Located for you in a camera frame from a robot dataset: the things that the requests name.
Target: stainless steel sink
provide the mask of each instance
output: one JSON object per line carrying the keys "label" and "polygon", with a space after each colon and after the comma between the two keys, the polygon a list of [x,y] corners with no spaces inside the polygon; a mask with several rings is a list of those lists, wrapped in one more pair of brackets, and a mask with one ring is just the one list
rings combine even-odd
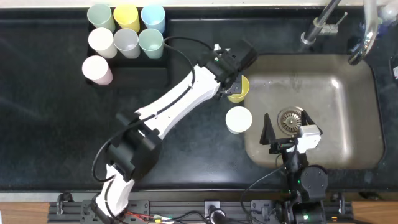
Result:
{"label": "stainless steel sink", "polygon": [[277,155],[259,144],[268,113],[277,138],[299,126],[304,109],[322,129],[316,149],[307,151],[310,164],[333,169],[370,169],[384,152],[373,73],[348,55],[264,55],[244,73],[250,90],[244,106],[252,126],[244,133],[246,151],[257,164],[275,167]]}

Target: black countertop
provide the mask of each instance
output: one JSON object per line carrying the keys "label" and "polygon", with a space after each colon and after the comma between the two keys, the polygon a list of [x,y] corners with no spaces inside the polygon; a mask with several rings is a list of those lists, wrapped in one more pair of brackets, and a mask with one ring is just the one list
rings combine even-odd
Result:
{"label": "black countertop", "polygon": [[[300,34],[321,9],[191,8],[167,9],[168,35],[201,39],[228,47],[245,38],[261,54],[348,54],[360,37],[361,8],[345,12],[337,36],[319,37],[303,49]],[[145,106],[182,80],[189,67],[178,55],[169,59],[167,88],[106,90],[85,83],[86,9],[3,9],[0,12],[0,190],[99,190],[90,175],[92,160],[118,129],[117,111]],[[366,61],[374,70],[386,151],[372,170],[329,170],[331,190],[398,189],[398,86],[389,58],[398,49],[398,27],[377,40]],[[172,42],[196,60],[199,45]],[[164,139],[158,164],[134,190],[243,189],[271,170],[253,163],[243,134],[231,134],[226,98],[209,100],[182,119]],[[104,175],[104,166],[99,166]],[[259,188],[285,187],[280,174]]]}

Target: white wall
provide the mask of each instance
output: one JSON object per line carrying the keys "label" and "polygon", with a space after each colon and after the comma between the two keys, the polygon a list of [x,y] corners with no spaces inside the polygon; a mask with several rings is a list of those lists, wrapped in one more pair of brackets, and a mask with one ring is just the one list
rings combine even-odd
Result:
{"label": "white wall", "polygon": [[[389,0],[377,0],[385,4]],[[319,6],[329,0],[0,0],[0,8],[9,7],[89,7],[95,3],[112,6],[132,2],[136,6],[161,4],[163,6]],[[363,5],[362,0],[342,0],[340,6]]]}

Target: wooden floor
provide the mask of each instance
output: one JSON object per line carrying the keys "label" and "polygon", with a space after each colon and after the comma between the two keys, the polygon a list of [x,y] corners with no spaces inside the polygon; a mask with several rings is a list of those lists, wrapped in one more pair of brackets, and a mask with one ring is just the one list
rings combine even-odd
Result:
{"label": "wooden floor", "polygon": [[[353,202],[353,206],[358,220],[373,224],[398,223],[398,202]],[[3,224],[44,224],[48,209],[49,204],[45,202],[0,202]]]}

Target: chrome faucet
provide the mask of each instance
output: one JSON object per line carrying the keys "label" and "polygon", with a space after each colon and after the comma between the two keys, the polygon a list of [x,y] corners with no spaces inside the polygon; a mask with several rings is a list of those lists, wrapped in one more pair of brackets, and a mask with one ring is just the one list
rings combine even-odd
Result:
{"label": "chrome faucet", "polygon": [[[341,0],[331,0],[325,7],[319,17],[313,20],[308,32],[304,32],[301,35],[301,41],[306,45],[312,45],[315,43],[318,35],[325,34],[337,34],[338,25],[347,16],[347,13],[334,25],[327,25],[326,20],[330,14],[337,7]],[[364,13],[365,13],[365,33],[364,38],[358,48],[352,53],[348,59],[350,65],[358,64],[366,54],[370,51],[374,40],[377,35],[378,28],[378,17],[377,17],[377,4],[376,0],[364,0],[363,1]]]}

